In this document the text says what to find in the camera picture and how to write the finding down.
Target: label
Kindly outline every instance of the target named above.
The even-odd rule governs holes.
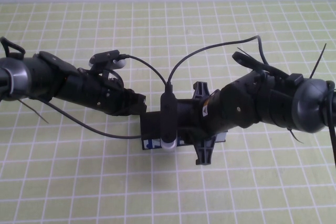
[[[202,108],[203,117],[208,115],[208,102],[209,102],[209,99],[207,99],[205,103],[203,104],[203,108]]]

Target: black cable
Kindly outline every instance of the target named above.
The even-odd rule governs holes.
[[[102,136],[107,136],[107,137],[111,137],[111,138],[119,138],[119,139],[136,139],[136,138],[141,138],[141,136],[118,136],[118,135],[112,135],[112,134],[108,134],[108,133],[105,133],[105,132],[102,132],[102,131],[98,131],[86,124],[84,124],[83,122],[79,121],[78,119],[74,118],[72,115],[69,115],[67,112],[63,111],[62,109],[60,109],[59,107],[56,107],[55,105],[51,104],[50,102],[48,101],[45,101],[39,97],[32,97],[32,96],[29,96],[29,98],[31,99],[35,99],[35,100],[38,100],[42,103],[44,103],[45,105],[48,105],[49,107],[51,107],[52,109],[56,110],[57,112],[61,113],[62,115],[64,115],[65,117],[67,117],[68,119],[74,121],[75,123],[79,124],[80,126],[92,131],[92,132],[95,132],[99,135],[102,135]]]
[[[261,43],[261,37],[259,35],[256,35],[256,36],[253,36],[251,38],[248,38],[248,39],[244,39],[244,40],[237,40],[237,41],[230,41],[230,42],[224,42],[224,43],[220,43],[220,44],[215,44],[215,45],[211,45],[211,46],[207,46],[207,47],[204,47],[204,48],[201,48],[197,51],[194,51],[192,52],[191,54],[185,56],[182,60],[180,60],[176,65],[175,67],[173,68],[173,70],[171,71],[169,77],[168,77],[168,80],[167,80],[167,83],[171,83],[171,80],[173,78],[173,75],[174,75],[174,72],[177,70],[177,68],[185,61],[187,60],[188,58],[190,58],[191,56],[199,53],[199,52],[202,52],[202,51],[205,51],[205,50],[208,50],[208,49],[211,49],[211,48],[215,48],[215,47],[221,47],[221,46],[227,46],[227,45],[234,45],[234,44],[242,44],[242,43],[246,43],[246,42],[250,42],[252,40],[255,40],[255,39],[258,39],[258,47],[259,47],[259,53],[260,53],[260,56],[261,56],[261,59],[263,60],[263,63],[266,64],[266,65],[269,65],[266,58],[265,58],[265,55],[264,55],[264,52],[262,50],[262,43]]]
[[[130,59],[137,60],[137,61],[141,62],[142,64],[145,64],[147,67],[149,67],[150,69],[152,69],[157,74],[157,76],[160,77],[160,79],[162,80],[163,84],[166,86],[167,83],[166,83],[165,79],[163,78],[163,76],[152,65],[150,65],[149,63],[145,62],[144,60],[142,60],[142,59],[140,59],[138,57],[131,56],[131,55],[120,55],[120,56],[121,56],[121,59],[130,58]]]
[[[316,69],[317,69],[317,66],[318,66],[319,63],[320,63],[320,60],[321,60],[321,58],[322,58],[322,55],[323,55],[323,52],[324,52],[326,46],[327,46],[327,43],[324,44],[324,47],[323,47],[322,52],[321,52],[321,54],[320,54],[320,57],[319,57],[319,59],[317,60],[315,66],[314,66],[314,69],[313,69],[312,73],[310,74],[309,79],[311,79],[311,78],[313,77],[313,75],[314,75],[314,73],[315,73],[315,71],[316,71]]]
[[[20,99],[18,99],[18,101],[20,103],[22,103],[24,106],[26,106],[27,108],[29,108],[30,110],[34,111],[34,113],[37,114],[43,121],[45,121],[46,123],[49,124],[49,122],[46,119],[44,119],[43,116],[41,116],[34,108],[32,108],[31,106],[29,106],[27,103],[21,101]]]
[[[335,89],[335,83],[332,81],[327,81],[327,84],[329,85],[329,94],[327,95],[327,120],[328,120],[328,128],[329,128],[331,146],[332,146],[332,151],[334,154],[334,161],[336,165],[336,132],[335,132],[335,126],[334,126],[333,118],[332,118],[332,99],[333,99],[334,93],[331,92]]]

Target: green cutting mat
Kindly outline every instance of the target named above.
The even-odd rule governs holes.
[[[0,36],[27,57],[48,51],[76,67],[112,49],[141,57],[168,77],[187,53],[261,35],[267,60],[308,77],[335,80],[336,2],[57,3],[0,5]],[[255,41],[240,45],[260,60]],[[196,81],[210,92],[248,72],[231,58],[236,46],[185,62],[173,85],[190,98]],[[163,85],[138,62],[118,71],[125,86],[159,109]],[[142,151],[140,140],[101,137],[39,102],[0,104],[0,224],[4,223],[335,223],[336,169],[327,129],[290,133],[257,124],[217,144],[212,165],[195,166],[192,147]],[[53,103],[113,134],[140,131],[139,119],[113,118]]]

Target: black plastic bracket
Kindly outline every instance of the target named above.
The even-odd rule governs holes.
[[[196,165],[210,165],[217,135],[194,144],[197,154]]]
[[[13,42],[6,39],[5,37],[0,38],[0,43],[4,47],[6,57],[14,58],[17,60],[23,60],[25,53],[26,53],[24,48],[22,48],[21,46],[17,44],[14,44]],[[13,48],[19,52],[10,52],[9,48]]]
[[[201,99],[203,97],[210,96],[207,82],[195,82],[193,88],[195,90],[193,94],[193,99]]]

